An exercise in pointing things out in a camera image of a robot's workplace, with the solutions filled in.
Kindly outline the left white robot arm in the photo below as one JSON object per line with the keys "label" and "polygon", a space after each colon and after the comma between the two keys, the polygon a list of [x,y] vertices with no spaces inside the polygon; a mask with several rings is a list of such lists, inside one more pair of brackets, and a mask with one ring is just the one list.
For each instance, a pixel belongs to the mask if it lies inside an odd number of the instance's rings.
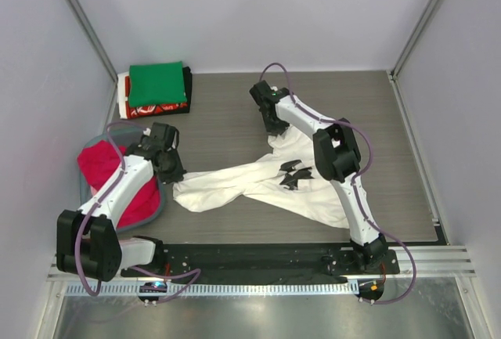
{"label": "left white robot arm", "polygon": [[127,206],[149,181],[182,181],[176,127],[155,122],[119,155],[116,170],[95,196],[77,210],[63,211],[56,222],[56,267],[61,272],[108,282],[124,269],[140,266],[151,276],[165,270],[161,240],[134,236],[119,240],[117,227]]}

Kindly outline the white printed t-shirt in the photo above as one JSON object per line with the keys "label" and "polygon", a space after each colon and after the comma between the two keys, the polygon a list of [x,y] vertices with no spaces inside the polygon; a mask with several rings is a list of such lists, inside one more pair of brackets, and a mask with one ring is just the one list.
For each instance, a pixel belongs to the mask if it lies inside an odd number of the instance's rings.
{"label": "white printed t-shirt", "polygon": [[254,163],[185,174],[173,185],[174,201],[203,212],[244,196],[346,229],[348,220],[335,189],[316,170],[312,140],[291,126],[268,137],[268,144],[272,152]]}

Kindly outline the grey laundry basket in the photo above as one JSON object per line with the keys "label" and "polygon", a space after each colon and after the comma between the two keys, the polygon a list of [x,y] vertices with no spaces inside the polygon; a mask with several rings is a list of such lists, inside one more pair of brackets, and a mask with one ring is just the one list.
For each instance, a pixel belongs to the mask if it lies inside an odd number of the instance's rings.
{"label": "grey laundry basket", "polygon": [[[114,128],[111,138],[124,153],[128,146],[138,142],[142,131],[134,127]],[[80,170],[80,203],[84,204],[105,184],[119,166],[120,158],[111,146],[106,134],[98,135],[88,141],[77,157]],[[125,209],[117,225],[117,231],[136,229],[157,218],[166,204],[164,188],[156,178],[151,178],[137,192]]]}

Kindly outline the left aluminium corner post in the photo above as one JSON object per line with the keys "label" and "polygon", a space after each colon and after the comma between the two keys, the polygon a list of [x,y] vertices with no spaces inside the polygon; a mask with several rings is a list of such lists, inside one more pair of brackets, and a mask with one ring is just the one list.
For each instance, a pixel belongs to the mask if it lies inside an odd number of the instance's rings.
{"label": "left aluminium corner post", "polygon": [[94,27],[92,26],[83,6],[79,0],[66,0],[71,12],[74,14],[76,21],[81,26],[86,38],[90,42],[99,60],[105,68],[108,75],[113,81],[117,80],[117,72],[108,56],[102,42],[99,39]]}

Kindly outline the folded red printed t-shirt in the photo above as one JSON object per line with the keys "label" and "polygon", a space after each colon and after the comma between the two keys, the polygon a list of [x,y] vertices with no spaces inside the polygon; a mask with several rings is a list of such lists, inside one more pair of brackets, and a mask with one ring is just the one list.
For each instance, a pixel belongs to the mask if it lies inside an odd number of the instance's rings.
{"label": "folded red printed t-shirt", "polygon": [[149,105],[149,106],[137,106],[133,107],[129,104],[128,97],[131,91],[131,82],[129,75],[126,78],[126,106],[127,106],[127,115],[128,119],[136,119],[139,117],[152,117],[152,116],[160,116],[160,115],[172,115],[174,114],[175,108],[180,103],[164,103],[159,105]]}

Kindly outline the aluminium corner post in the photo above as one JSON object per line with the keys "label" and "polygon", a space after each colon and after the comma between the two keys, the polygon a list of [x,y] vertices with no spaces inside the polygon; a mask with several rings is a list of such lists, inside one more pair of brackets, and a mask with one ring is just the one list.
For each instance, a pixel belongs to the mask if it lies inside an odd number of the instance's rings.
{"label": "aluminium corner post", "polygon": [[394,81],[397,76],[402,72],[405,64],[407,63],[409,57],[412,55],[414,49],[416,48],[418,42],[423,37],[426,29],[430,26],[435,14],[439,10],[444,0],[428,0],[424,7],[423,12],[420,14],[415,27],[411,35],[409,36],[402,52],[400,53],[395,66],[389,71],[389,77]]}
{"label": "aluminium corner post", "polygon": [[66,0],[71,12],[74,14],[76,21],[81,26],[86,38],[90,42],[99,60],[105,68],[108,75],[113,81],[117,80],[117,72],[108,56],[102,42],[99,39],[94,27],[92,26],[83,6],[79,0]]}

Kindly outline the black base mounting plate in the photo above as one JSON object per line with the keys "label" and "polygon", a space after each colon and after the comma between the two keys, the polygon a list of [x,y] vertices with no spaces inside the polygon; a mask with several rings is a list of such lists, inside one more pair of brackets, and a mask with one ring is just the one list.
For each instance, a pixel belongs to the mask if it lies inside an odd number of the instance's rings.
{"label": "black base mounting plate", "polygon": [[196,283],[208,285],[335,284],[400,273],[394,251],[361,266],[347,243],[167,244],[164,254],[163,265],[145,269],[164,276],[200,269]]}

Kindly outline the right aluminium corner post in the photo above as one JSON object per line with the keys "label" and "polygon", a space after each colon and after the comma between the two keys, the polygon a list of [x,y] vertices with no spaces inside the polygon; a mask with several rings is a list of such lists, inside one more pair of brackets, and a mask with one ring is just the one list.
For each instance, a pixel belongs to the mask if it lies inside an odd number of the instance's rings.
{"label": "right aluminium corner post", "polygon": [[426,29],[430,26],[435,14],[439,10],[444,0],[428,0],[424,7],[423,12],[420,14],[415,27],[411,35],[409,36],[402,52],[400,53],[395,66],[389,71],[389,77],[394,81],[397,76],[402,72],[405,64],[407,63],[409,57],[412,55],[414,49],[416,48],[418,42],[423,37]]}

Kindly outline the folded white t-shirt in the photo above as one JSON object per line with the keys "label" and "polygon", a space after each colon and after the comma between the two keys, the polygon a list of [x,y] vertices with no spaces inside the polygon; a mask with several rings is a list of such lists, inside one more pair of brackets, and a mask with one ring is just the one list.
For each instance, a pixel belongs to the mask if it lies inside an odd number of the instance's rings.
{"label": "folded white t-shirt", "polygon": [[127,120],[127,106],[126,106],[126,78],[128,77],[128,72],[118,74],[117,76],[117,106],[120,119]]}

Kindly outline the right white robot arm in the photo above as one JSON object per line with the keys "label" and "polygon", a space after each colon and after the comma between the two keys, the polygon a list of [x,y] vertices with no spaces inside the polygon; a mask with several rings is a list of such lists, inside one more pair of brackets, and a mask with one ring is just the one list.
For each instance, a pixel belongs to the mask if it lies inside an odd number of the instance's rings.
{"label": "right white robot arm", "polygon": [[388,252],[385,235],[377,227],[362,188],[362,160],[354,126],[334,120],[304,104],[287,88],[259,81],[250,89],[265,129],[281,135],[290,126],[312,140],[315,167],[335,189],[348,220],[353,263],[360,272],[379,269]]}

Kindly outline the aluminium frame rail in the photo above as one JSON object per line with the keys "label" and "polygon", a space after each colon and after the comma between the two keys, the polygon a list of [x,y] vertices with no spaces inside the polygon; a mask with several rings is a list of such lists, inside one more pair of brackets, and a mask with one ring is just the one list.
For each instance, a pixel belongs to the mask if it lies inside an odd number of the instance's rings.
{"label": "aluminium frame rail", "polygon": [[[396,277],[411,276],[412,264],[407,252],[401,247],[390,247],[395,251],[401,275]],[[475,276],[473,262],[467,249],[463,245],[434,245],[434,246],[409,246],[413,256],[418,277],[440,276]],[[63,273],[56,268],[55,258],[49,269],[46,281],[78,281],[76,275]]]}

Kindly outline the pink t-shirt in basket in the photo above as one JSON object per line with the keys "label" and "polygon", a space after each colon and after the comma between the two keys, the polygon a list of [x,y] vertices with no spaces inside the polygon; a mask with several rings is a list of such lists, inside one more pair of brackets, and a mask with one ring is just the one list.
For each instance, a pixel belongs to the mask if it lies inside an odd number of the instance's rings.
{"label": "pink t-shirt in basket", "polygon": [[[77,164],[91,194],[105,184],[120,163],[117,152],[106,140],[99,140],[95,145],[85,147],[77,157]],[[145,225],[154,220],[163,207],[157,179],[152,177],[145,183],[126,207],[117,229],[126,231]]]}

